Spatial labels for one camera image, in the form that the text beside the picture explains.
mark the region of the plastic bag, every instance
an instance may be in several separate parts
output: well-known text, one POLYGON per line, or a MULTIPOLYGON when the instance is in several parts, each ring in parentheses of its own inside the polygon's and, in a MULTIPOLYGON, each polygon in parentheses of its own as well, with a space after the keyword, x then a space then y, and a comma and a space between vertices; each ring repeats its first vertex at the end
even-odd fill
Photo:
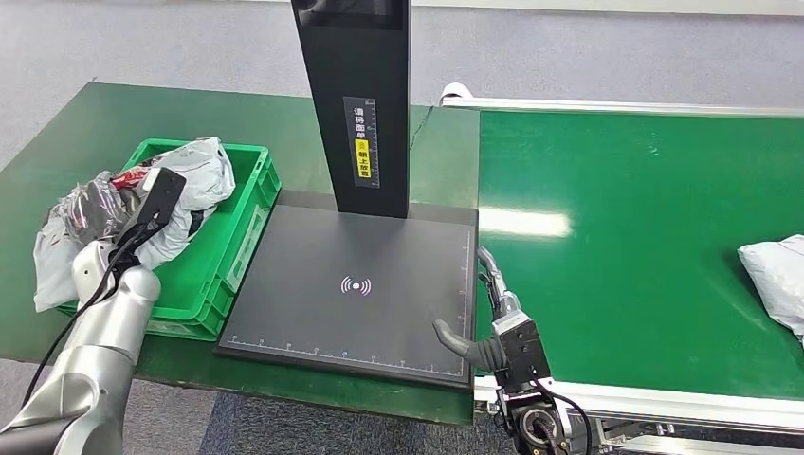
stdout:
POLYGON ((141 182, 153 168, 169 168, 187 181, 170 223, 135 252, 142 264, 152 269, 178 256, 217 204, 234 192, 231 162, 217 137, 190 142, 118 175, 100 173, 77 186, 48 212, 36 235, 36 311, 77 298, 73 260, 89 242, 120 232, 146 195, 141 182))
POLYGON ((45 225, 36 233, 33 262, 36 267, 36 292, 33 304, 37 312, 78 298, 72 277, 73 259, 83 245, 67 234, 57 208, 48 211, 45 225))
POLYGON ((178 256, 234 192, 234 171, 220 139, 199 139, 161 155, 152 168, 168 168, 187 179, 171 222, 137 249, 139 260, 151 268, 178 256))
POLYGON ((768 315, 804 345, 804 235, 738 249, 768 315))
POLYGON ((118 190, 109 183, 112 175, 108 171, 99 173, 78 185, 54 208, 70 237, 84 245, 117 234, 128 220, 118 190))

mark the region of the label sticker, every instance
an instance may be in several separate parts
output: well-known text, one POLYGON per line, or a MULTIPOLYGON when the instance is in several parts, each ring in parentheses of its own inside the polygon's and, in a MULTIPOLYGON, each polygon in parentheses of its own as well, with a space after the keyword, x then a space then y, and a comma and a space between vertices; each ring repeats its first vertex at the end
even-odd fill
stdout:
POLYGON ((355 185, 379 188, 379 148, 373 98, 343 97, 355 185))

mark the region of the yellow label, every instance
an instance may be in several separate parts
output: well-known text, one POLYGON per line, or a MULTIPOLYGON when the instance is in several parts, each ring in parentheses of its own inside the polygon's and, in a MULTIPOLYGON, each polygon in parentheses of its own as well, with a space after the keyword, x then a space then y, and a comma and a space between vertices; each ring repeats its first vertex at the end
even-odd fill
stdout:
POLYGON ((372 178, 368 140, 355 139, 355 158, 355 163, 357 163, 357 176, 360 178, 372 178))

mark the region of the clear plastic bag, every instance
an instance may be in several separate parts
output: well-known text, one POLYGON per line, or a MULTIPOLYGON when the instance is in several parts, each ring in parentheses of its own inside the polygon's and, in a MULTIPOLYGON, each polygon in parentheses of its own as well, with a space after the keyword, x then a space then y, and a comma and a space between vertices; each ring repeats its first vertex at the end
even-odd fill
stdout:
POLYGON ((123 209, 118 190, 109 183, 113 174, 104 171, 78 185, 63 197, 55 210, 62 216, 69 236, 87 245, 111 237, 123 228, 129 213, 123 209))
POLYGON ((72 263, 83 245, 68 234, 62 216, 52 208, 45 225, 36 233, 33 263, 36 267, 36 292, 33 304, 37 312, 78 298, 72 278, 72 263))

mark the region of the black scanning platform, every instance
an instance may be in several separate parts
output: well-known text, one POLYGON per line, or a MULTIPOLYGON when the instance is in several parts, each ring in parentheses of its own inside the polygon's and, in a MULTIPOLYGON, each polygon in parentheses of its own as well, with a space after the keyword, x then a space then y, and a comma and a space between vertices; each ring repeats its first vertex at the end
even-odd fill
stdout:
POLYGON ((475 209, 411 204, 400 219, 283 191, 216 352, 469 389, 432 322, 473 338, 476 249, 475 209))

